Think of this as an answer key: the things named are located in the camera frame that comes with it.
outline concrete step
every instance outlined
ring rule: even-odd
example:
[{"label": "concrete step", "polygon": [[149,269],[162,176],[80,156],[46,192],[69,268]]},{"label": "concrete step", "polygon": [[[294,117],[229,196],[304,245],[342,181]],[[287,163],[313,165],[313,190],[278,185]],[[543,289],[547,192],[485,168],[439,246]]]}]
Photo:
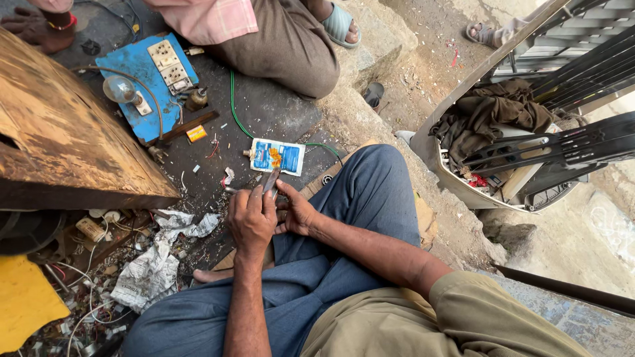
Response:
[{"label": "concrete step", "polygon": [[485,238],[483,225],[477,217],[454,194],[439,189],[437,176],[427,169],[406,142],[392,135],[391,127],[361,96],[368,83],[381,82],[408,58],[417,47],[414,33],[399,15],[378,0],[335,2],[355,18],[362,31],[362,43],[352,50],[336,46],[342,72],[333,92],[316,102],[324,115],[322,127],[348,145],[349,151],[374,138],[401,152],[413,188],[438,214],[439,235],[436,239],[451,251],[443,253],[447,250],[439,249],[446,263],[454,263],[456,255],[466,269],[488,269],[491,262],[504,264],[505,249]]}]

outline sandal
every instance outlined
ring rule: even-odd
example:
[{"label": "sandal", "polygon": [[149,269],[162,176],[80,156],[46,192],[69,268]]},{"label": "sandal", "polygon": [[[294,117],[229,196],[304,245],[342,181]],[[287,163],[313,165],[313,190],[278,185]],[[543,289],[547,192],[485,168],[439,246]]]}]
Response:
[{"label": "sandal", "polygon": [[[480,30],[476,30],[474,28],[477,25],[481,26]],[[472,37],[470,35],[470,30],[471,29],[476,30],[476,35],[474,37]],[[492,47],[494,50],[496,50],[497,47],[494,46],[494,32],[495,32],[495,30],[493,30],[491,27],[487,27],[485,24],[482,24],[482,23],[469,24],[465,28],[465,38],[467,38],[468,40],[470,40],[472,42],[475,42],[475,43],[486,44],[489,47]]]},{"label": "sandal", "polygon": [[336,4],[333,4],[333,12],[324,21],[321,21],[324,25],[324,30],[328,34],[331,41],[346,48],[355,48],[359,46],[361,42],[361,31],[358,26],[358,40],[355,43],[346,42],[346,34],[351,26],[353,17],[348,12],[342,10]]}]

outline green wire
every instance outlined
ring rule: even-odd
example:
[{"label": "green wire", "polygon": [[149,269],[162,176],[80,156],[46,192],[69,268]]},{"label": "green wire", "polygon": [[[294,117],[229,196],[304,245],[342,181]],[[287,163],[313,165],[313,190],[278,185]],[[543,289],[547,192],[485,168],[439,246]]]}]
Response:
[{"label": "green wire", "polygon": [[[244,128],[244,126],[238,120],[238,116],[236,115],[236,112],[234,111],[234,70],[230,69],[229,70],[229,74],[230,74],[230,77],[231,77],[230,83],[231,83],[232,115],[234,116],[234,120],[236,121],[236,124],[238,124],[238,127],[240,127],[240,129],[243,131],[243,133],[247,134],[248,137],[253,139],[254,138],[253,135],[250,132],[248,132],[247,129]],[[321,146],[321,147],[325,147],[325,148],[329,149],[332,153],[334,153],[337,156],[337,159],[340,161],[341,165],[344,165],[342,163],[342,159],[340,158],[340,155],[332,147],[330,147],[328,145],[320,144],[319,142],[308,142],[308,143],[306,143],[304,145],[306,145],[306,146]]]}]

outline light bulb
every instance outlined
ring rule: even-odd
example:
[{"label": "light bulb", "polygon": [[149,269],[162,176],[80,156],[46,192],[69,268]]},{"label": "light bulb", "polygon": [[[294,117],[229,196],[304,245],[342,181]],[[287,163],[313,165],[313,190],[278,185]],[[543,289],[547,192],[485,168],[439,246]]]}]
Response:
[{"label": "light bulb", "polygon": [[141,97],[137,95],[135,85],[122,76],[110,76],[104,81],[104,93],[108,99],[117,103],[141,104]]}]

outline brown trousers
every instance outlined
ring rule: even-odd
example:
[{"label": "brown trousers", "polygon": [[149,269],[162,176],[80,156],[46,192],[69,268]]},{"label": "brown trousers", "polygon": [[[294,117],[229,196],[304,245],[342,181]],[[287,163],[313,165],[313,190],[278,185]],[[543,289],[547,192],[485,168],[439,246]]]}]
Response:
[{"label": "brown trousers", "polygon": [[251,0],[251,5],[259,31],[206,46],[206,51],[243,74],[272,79],[303,96],[331,93],[340,65],[324,27],[305,4]]}]

